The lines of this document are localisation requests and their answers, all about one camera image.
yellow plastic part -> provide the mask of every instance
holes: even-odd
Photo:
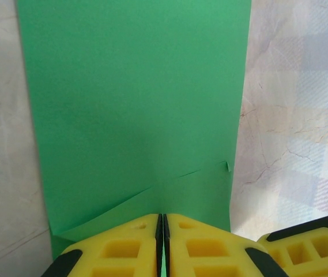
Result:
[[[82,256],[68,277],[156,277],[158,215],[146,215],[71,245]]]
[[[290,277],[328,277],[328,228],[272,242],[267,237],[262,236],[258,242]]]
[[[170,277],[263,277],[245,248],[260,244],[182,215],[168,215]]]

green paper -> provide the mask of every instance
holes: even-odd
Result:
[[[149,213],[229,229],[250,6],[19,0],[54,253]]]

